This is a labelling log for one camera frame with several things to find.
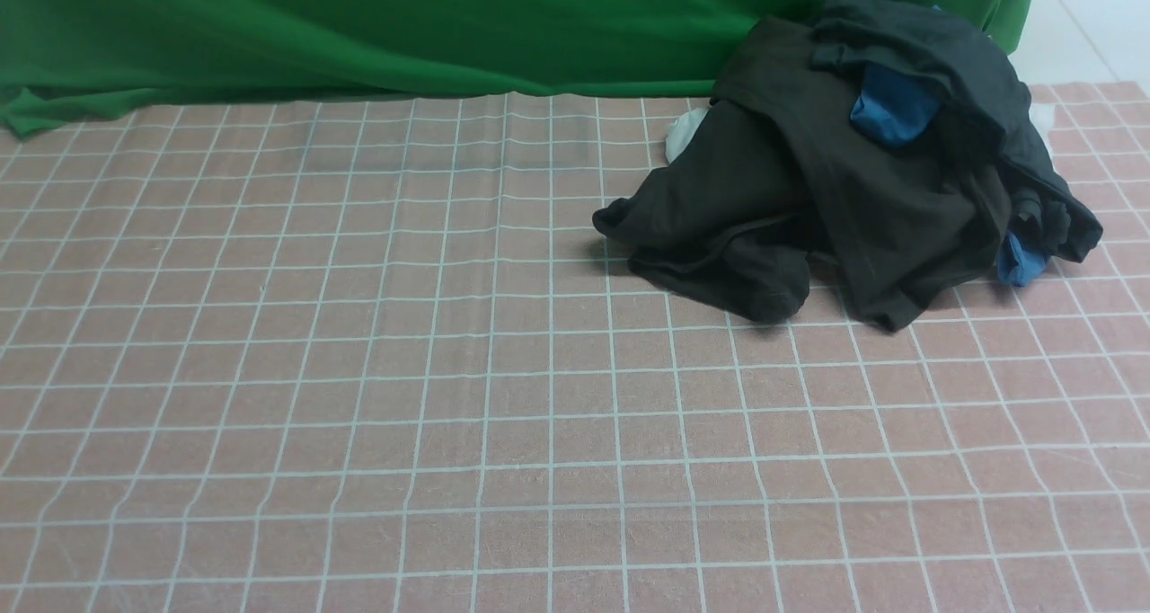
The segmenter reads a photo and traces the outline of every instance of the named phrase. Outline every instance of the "blue cloth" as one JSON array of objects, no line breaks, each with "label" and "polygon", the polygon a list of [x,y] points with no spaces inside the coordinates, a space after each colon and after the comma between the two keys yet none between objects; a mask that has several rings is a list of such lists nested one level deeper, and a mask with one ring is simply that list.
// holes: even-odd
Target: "blue cloth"
[{"label": "blue cloth", "polygon": [[918,82],[868,63],[862,71],[862,93],[851,109],[851,125],[883,146],[906,146],[937,113],[937,98]]},{"label": "blue cloth", "polygon": [[1003,285],[1027,286],[1046,270],[1049,263],[1050,256],[1026,247],[1014,231],[1006,231],[1006,240],[998,248],[998,281]]}]

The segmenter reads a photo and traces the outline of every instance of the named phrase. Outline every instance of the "pink grid mat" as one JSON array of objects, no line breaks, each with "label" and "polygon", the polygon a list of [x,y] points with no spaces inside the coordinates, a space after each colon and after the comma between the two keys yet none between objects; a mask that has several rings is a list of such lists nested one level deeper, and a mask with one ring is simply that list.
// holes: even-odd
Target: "pink grid mat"
[{"label": "pink grid mat", "polygon": [[1150,611],[1150,100],[1035,98],[1104,244],[894,337],[629,276],[690,101],[0,135],[0,612]]}]

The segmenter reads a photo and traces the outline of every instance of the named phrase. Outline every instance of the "green backdrop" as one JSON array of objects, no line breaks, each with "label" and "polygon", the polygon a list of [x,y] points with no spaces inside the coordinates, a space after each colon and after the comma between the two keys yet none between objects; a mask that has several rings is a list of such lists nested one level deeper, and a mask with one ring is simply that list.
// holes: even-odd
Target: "green backdrop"
[{"label": "green backdrop", "polygon": [[[1029,0],[914,0],[1013,51]],[[0,0],[0,121],[398,92],[707,93],[762,15],[821,0]]]}]

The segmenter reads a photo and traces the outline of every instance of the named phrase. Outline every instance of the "clothing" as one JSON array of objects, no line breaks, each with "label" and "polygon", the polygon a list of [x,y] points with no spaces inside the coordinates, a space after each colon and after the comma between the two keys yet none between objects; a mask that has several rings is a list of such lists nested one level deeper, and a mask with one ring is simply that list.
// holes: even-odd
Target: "clothing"
[{"label": "clothing", "polygon": [[728,60],[713,108],[669,167],[596,212],[639,276],[775,323],[834,258],[860,319],[907,325],[942,290],[992,269],[1010,219],[994,153],[951,109],[900,150],[851,127],[859,85],[810,62],[810,28],[762,20]]},{"label": "clothing", "polygon": [[1050,258],[1045,253],[1026,248],[1014,231],[1006,231],[998,250],[998,281],[1003,285],[1027,286],[1046,270]]},{"label": "clothing", "polygon": [[862,69],[862,93],[851,108],[851,125],[883,146],[914,141],[938,112],[938,100],[917,82],[882,64]]},{"label": "clothing", "polygon": [[[1056,174],[1032,125],[1029,89],[1019,82],[1006,53],[967,20],[908,2],[826,0],[814,39],[819,46],[813,68],[858,81],[867,64],[882,64],[917,81],[968,122],[995,154],[1007,191],[1025,189],[1038,196],[1044,231],[1020,232],[1025,245],[1082,261],[1098,244],[1102,224]],[[1053,215],[1056,208],[1066,212],[1065,220]],[[1064,223],[1066,232],[1045,231]]]},{"label": "clothing", "polygon": [[667,125],[667,162],[674,162],[687,150],[706,116],[707,108],[695,108]]}]

